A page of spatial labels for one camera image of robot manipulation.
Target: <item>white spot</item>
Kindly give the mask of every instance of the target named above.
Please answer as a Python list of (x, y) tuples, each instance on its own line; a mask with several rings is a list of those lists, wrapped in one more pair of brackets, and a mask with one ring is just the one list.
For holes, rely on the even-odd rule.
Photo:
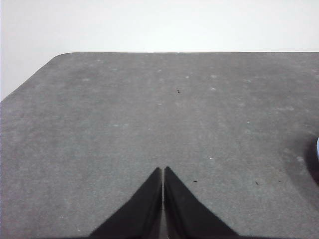
[(298, 162), (303, 162), (303, 161), (304, 161), (304, 158), (302, 158), (301, 156), (298, 156), (298, 157), (297, 157), (297, 161), (298, 161)]

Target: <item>white wall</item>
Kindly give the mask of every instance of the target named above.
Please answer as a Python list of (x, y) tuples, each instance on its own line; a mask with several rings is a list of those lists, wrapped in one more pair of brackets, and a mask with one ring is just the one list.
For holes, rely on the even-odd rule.
[(319, 0), (2, 0), (1, 99), (74, 51), (319, 51)]

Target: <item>wall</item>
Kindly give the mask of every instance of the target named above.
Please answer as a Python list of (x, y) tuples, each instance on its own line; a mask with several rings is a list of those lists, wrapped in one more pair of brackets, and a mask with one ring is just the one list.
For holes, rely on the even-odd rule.
[(1, 99), (74, 51), (319, 51), (318, 0), (2, 0)]

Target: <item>gray carpet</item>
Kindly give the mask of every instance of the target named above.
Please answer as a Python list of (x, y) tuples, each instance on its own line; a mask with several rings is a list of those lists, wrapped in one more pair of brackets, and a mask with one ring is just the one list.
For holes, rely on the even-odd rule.
[(86, 236), (169, 165), (242, 235), (316, 238), (318, 136), (319, 53), (59, 55), (1, 103), (1, 237)]

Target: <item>blue object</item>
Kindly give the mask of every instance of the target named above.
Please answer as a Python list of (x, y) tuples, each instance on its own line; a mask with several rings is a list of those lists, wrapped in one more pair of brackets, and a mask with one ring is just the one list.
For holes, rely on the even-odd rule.
[(318, 160), (319, 160), (319, 138), (317, 140), (317, 157), (318, 157)]

